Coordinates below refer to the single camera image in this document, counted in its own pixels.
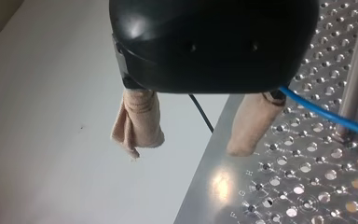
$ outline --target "metal plate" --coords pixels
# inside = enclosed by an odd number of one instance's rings
[[[337,113],[358,30],[358,1],[322,1],[310,49],[290,88]],[[358,223],[358,135],[289,101],[249,158],[226,145],[242,96],[230,96],[175,224]]]

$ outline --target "beige cloth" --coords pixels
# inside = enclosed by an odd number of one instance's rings
[[[134,159],[139,158],[137,147],[159,147],[164,143],[159,119],[159,102],[154,91],[124,90],[112,138]]]
[[[231,156],[246,157],[284,108],[284,100],[274,100],[269,92],[247,94],[235,115],[227,152]]]

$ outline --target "white wall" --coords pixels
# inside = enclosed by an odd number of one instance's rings
[[[0,34],[0,224],[173,223],[210,133],[161,94],[163,147],[131,162],[111,142],[111,32],[107,0],[33,0]],[[200,97],[213,123],[226,99]]]

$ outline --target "blue cable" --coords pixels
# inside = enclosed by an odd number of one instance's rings
[[[358,122],[355,122],[350,119],[342,118],[341,116],[339,116],[337,114],[327,111],[327,110],[311,103],[310,101],[302,98],[301,96],[295,94],[293,91],[289,90],[286,87],[280,87],[280,91],[282,91],[288,97],[292,98],[292,100],[294,100],[295,102],[306,107],[308,110],[313,111],[316,114],[319,114],[320,116],[325,117],[326,119],[329,119],[335,123],[341,124],[342,126],[358,133]]]

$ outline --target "black device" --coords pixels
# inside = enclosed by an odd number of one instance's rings
[[[249,93],[290,82],[318,17],[316,0],[110,0],[128,89]]]

